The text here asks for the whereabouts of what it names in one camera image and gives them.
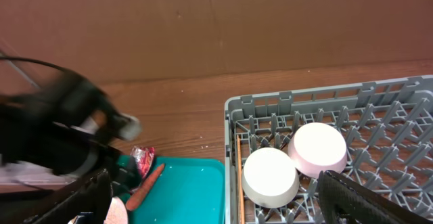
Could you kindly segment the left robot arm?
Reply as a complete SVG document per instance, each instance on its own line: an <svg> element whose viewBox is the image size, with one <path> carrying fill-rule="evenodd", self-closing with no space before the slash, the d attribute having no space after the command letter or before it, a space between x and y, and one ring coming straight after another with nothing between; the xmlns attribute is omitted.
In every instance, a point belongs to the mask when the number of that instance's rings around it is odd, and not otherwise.
<svg viewBox="0 0 433 224"><path fill-rule="evenodd" d="M3 56L53 68L59 76L35 92L1 96L1 185L69 183L106 169L115 187L135 177L119 166L110 143L131 141L141 125L119 112L108 96L79 73L48 62Z"/></svg>

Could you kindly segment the pink bowl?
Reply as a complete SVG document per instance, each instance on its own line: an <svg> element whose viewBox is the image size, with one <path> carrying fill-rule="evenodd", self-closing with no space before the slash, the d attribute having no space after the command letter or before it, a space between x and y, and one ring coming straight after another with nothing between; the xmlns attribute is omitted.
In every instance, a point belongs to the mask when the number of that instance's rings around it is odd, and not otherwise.
<svg viewBox="0 0 433 224"><path fill-rule="evenodd" d="M311 122L301 126L288 144L288 156L296 169L310 178L321 171L341 173L347 164L346 142L335 128Z"/></svg>

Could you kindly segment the pink plate with peanut shells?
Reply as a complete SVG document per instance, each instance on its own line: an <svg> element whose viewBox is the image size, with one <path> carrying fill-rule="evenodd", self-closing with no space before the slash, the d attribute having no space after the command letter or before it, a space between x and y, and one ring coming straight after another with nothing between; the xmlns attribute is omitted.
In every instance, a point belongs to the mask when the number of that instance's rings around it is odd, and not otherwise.
<svg viewBox="0 0 433 224"><path fill-rule="evenodd" d="M104 224L128 224L128 212L123 201L118 198L112 198Z"/></svg>

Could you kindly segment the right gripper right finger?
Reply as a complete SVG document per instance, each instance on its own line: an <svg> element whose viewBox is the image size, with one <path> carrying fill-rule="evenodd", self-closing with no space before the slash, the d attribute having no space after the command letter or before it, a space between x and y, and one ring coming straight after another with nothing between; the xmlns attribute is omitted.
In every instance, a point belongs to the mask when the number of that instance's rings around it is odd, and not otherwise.
<svg viewBox="0 0 433 224"><path fill-rule="evenodd" d="M326 223L432 224L335 171L319 173L317 191Z"/></svg>

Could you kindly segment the white bowl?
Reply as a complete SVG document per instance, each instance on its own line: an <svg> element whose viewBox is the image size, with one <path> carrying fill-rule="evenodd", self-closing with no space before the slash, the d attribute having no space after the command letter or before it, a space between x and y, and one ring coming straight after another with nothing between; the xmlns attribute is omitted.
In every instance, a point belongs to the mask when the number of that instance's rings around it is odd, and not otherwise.
<svg viewBox="0 0 433 224"><path fill-rule="evenodd" d="M265 208L285 206L295 198L298 187L298 172L285 152L261 148L247 157L242 189L253 203Z"/></svg>

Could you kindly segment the orange carrot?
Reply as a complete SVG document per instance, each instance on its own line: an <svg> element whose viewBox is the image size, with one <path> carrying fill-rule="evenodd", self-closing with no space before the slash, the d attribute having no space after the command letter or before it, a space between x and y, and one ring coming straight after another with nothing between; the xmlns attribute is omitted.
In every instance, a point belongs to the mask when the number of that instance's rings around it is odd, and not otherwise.
<svg viewBox="0 0 433 224"><path fill-rule="evenodd" d="M141 184L138 190L132 194L132 196L127 200L125 206L127 210L137 209L141 203L145 200L145 197L153 188L155 182L158 180L159 176L162 174L165 168L165 164L159 165Z"/></svg>

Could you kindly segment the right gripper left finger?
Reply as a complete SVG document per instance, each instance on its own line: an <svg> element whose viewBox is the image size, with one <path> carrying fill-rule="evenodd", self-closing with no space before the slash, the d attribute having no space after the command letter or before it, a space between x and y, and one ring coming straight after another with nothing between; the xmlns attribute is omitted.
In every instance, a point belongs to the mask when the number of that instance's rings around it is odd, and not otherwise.
<svg viewBox="0 0 433 224"><path fill-rule="evenodd" d="M89 223L103 223L111 199L110 174L100 169L37 201L20 214L20 222L67 223L85 212L91 214Z"/></svg>

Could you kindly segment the red snack wrapper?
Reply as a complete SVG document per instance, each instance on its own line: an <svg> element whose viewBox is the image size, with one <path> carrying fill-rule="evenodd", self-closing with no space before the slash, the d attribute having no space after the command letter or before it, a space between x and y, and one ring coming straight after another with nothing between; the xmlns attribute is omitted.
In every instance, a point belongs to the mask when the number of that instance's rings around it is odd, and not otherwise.
<svg viewBox="0 0 433 224"><path fill-rule="evenodd" d="M145 179L146 175L149 173L154 158L156 155L155 148L153 147L139 147L134 146L131 151L131 156L135 159L137 170L142 179Z"/></svg>

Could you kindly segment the wooden chopstick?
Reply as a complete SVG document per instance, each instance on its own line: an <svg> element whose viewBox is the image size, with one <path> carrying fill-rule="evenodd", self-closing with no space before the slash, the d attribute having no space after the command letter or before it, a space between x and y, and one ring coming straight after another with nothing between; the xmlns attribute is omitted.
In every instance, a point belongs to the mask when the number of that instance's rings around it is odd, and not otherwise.
<svg viewBox="0 0 433 224"><path fill-rule="evenodd" d="M242 153L241 141L237 136L237 181L238 181L238 197L239 197L239 218L240 224L245 224L245 208L244 208L244 192L242 189Z"/></svg>

